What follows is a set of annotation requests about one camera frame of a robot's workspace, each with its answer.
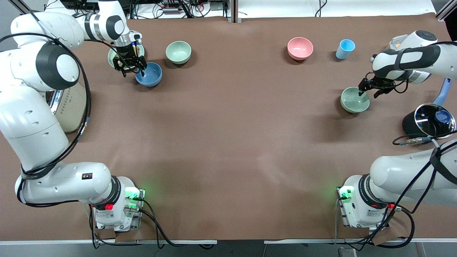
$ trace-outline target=green light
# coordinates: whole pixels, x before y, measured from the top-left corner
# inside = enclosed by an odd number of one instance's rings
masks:
[[[126,187],[125,188],[125,197],[135,198],[140,195],[140,190],[136,187]]]

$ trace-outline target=blue bowl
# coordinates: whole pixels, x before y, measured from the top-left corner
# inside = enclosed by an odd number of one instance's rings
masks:
[[[157,86],[162,80],[162,68],[157,63],[146,63],[148,66],[144,70],[144,76],[141,72],[135,75],[138,83],[144,86]]]

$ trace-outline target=bowl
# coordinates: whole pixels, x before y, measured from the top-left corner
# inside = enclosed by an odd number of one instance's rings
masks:
[[[313,53],[313,44],[304,37],[294,37],[287,44],[287,52],[292,59],[303,61]]]
[[[175,41],[165,50],[167,58],[174,64],[184,64],[191,57],[192,48],[184,41]]]
[[[139,49],[139,53],[138,53],[138,56],[144,56],[144,46],[143,45],[137,45],[137,48]],[[113,49],[111,49],[109,52],[108,52],[108,63],[111,65],[111,67],[114,68],[114,64],[113,64],[113,58],[117,56],[117,53],[113,51]]]
[[[370,98],[366,92],[359,96],[358,87],[348,87],[341,94],[341,106],[350,113],[359,113],[368,109]]]
[[[162,68],[157,63],[146,63],[148,66],[144,70],[144,76],[141,72],[135,75],[138,83],[144,86],[156,86],[162,80]]]

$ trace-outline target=blue handle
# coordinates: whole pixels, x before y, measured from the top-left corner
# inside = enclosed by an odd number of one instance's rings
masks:
[[[433,101],[434,104],[439,106],[443,106],[444,101],[446,101],[447,93],[449,92],[449,88],[451,87],[452,79],[445,78],[443,81],[443,86],[441,86],[440,94],[436,97]]]

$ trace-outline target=metal post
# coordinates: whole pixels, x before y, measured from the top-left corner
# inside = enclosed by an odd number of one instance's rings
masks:
[[[228,19],[229,22],[241,22],[241,18],[238,18],[238,1],[239,0],[230,0],[230,18]]]
[[[21,0],[8,0],[22,14],[30,13],[30,8]]]

